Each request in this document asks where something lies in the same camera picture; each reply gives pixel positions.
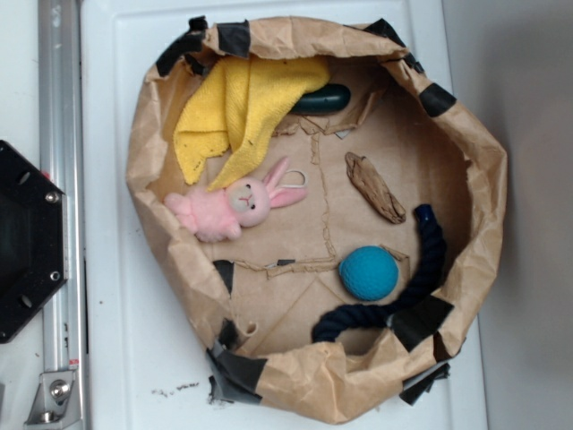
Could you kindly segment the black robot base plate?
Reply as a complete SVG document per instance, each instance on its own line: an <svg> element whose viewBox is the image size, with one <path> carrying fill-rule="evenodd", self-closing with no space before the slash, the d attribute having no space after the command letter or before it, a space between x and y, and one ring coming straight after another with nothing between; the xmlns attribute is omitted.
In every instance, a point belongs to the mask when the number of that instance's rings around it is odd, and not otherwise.
<svg viewBox="0 0 573 430"><path fill-rule="evenodd" d="M64 193L1 142L1 342L11 342L66 281Z"/></svg>

